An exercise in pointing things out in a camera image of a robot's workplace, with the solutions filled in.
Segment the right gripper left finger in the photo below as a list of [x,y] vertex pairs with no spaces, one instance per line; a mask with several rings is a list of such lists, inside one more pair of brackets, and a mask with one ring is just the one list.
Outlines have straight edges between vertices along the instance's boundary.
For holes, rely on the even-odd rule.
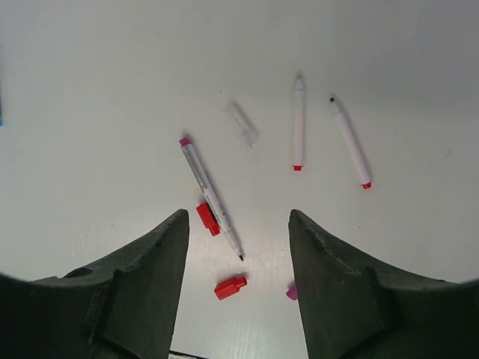
[[63,277],[1,276],[3,358],[166,358],[189,246],[189,215]]

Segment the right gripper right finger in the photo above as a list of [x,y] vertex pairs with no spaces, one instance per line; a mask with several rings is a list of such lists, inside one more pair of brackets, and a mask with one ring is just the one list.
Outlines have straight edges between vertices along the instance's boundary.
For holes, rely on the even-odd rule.
[[290,253],[310,358],[476,358],[478,282],[452,283],[380,261],[299,210]]

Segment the clear cap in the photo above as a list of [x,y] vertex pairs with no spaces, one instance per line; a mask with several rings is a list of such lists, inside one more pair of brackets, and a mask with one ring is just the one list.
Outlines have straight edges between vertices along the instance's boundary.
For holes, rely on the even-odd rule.
[[235,100],[228,103],[225,111],[231,119],[235,135],[248,150],[253,150],[259,138],[259,132],[250,117]]

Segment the purple pen cap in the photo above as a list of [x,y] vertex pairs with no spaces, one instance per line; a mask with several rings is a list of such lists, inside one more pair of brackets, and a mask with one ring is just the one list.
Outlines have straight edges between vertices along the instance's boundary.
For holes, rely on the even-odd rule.
[[286,291],[286,296],[293,300],[293,301],[296,301],[297,298],[298,298],[298,294],[297,294],[297,286],[296,286],[296,283],[295,282],[292,282],[289,286],[288,286],[288,289]]

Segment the white fineliner pen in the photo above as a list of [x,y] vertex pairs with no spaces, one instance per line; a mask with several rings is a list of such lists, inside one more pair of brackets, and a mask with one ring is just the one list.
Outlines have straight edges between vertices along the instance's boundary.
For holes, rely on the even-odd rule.
[[293,170],[301,171],[305,158],[305,81],[301,73],[296,76],[293,92]]
[[329,98],[329,104],[332,109],[333,117],[338,124],[358,171],[360,186],[364,190],[368,190],[372,188],[372,176],[351,119],[342,102],[336,96],[331,96]]

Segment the thin white red-tip pen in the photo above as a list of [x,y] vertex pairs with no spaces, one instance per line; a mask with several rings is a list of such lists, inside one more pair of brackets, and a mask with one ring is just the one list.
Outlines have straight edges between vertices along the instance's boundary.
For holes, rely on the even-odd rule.
[[235,229],[232,226],[230,219],[228,218],[226,211],[220,201],[207,172],[200,160],[199,155],[195,149],[195,146],[189,136],[184,136],[179,140],[181,150],[192,170],[192,173],[202,191],[204,202],[207,202],[216,218],[221,232],[228,241],[228,244],[239,257],[241,261],[244,260],[244,252],[240,244],[240,240],[237,237]]

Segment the red cap lower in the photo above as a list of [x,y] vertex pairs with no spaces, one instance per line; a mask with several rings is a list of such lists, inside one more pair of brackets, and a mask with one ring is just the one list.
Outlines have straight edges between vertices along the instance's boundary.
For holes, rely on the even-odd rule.
[[245,276],[231,277],[218,283],[214,293],[218,300],[223,300],[237,294],[248,283]]

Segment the red cap upper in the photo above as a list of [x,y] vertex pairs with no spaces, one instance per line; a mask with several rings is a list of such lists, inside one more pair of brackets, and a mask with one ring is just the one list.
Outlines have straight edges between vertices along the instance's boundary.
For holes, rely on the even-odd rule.
[[201,219],[203,225],[210,231],[212,236],[220,234],[221,229],[213,215],[213,212],[207,202],[204,202],[196,207],[196,211]]

